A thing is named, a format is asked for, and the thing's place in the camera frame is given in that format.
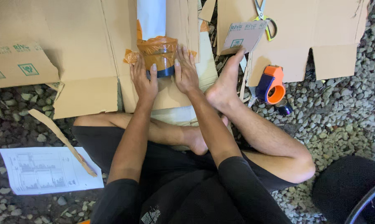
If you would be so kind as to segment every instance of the black fabric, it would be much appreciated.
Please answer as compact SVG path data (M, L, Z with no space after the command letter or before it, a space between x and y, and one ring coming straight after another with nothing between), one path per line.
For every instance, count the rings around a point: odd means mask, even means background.
M124 130L74 126L72 132L108 173ZM128 179L108 184L91 223L289 223L268 192L295 184L243 157L228 158L217 170L210 153L148 142L139 185Z

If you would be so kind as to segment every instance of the hand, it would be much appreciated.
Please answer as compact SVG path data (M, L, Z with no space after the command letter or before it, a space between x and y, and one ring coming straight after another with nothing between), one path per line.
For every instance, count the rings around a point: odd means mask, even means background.
M139 101L153 104L158 93L157 65L153 64L150 68L150 80L148 80L144 58L140 54L135 65L130 64L130 74L136 93L139 96Z
M184 94L200 90L193 54L179 45L175 57L175 82L178 89Z

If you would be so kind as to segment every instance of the scissors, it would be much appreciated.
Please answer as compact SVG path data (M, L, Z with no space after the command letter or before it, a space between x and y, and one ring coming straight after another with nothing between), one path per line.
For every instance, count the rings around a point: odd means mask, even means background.
M258 12L258 17L255 18L253 21L255 20L270 20L271 23L273 23L273 26L274 26L274 34L271 35L270 34L270 30L269 30L269 25L266 27L266 36L267 36L267 40L268 41L272 41L275 37L276 37L276 34L277 34L277 25L276 25L276 22L272 19L272 18L269 18L267 16L265 16L263 14L263 10L265 9L265 3L266 3L266 0L263 0L262 1L262 5L260 7L260 5L258 4L258 1L257 0L254 0L255 1L255 8L257 8L257 12Z

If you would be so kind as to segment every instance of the yellow scissors handle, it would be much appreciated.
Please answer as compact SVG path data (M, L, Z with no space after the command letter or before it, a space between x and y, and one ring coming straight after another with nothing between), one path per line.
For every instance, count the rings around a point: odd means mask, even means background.
M277 25L276 25L276 22L272 18L267 17L267 16L263 16L263 18L269 20L273 24L273 26L274 26L274 34L273 35L270 34L269 25L267 25L267 27L266 27L267 40L268 41L272 41L276 37L276 35L277 35ZM261 19L258 16L253 21L259 21L259 20L261 20Z

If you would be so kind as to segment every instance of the bare foot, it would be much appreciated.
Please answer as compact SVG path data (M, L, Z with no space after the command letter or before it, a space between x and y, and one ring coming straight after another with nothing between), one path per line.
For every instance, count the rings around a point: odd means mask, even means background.
M225 126L227 126L229 122L228 118L225 115L222 115L221 119ZM195 127L194 129L192 129L190 135L190 150L196 155L204 155L205 153L207 153L208 147L207 144L205 144L203 135L200 131L200 127Z
M236 55L231 56L219 75L219 79L205 91L208 102L222 113L227 107L241 102L236 87L238 67L244 57L244 52L244 49L240 49Z

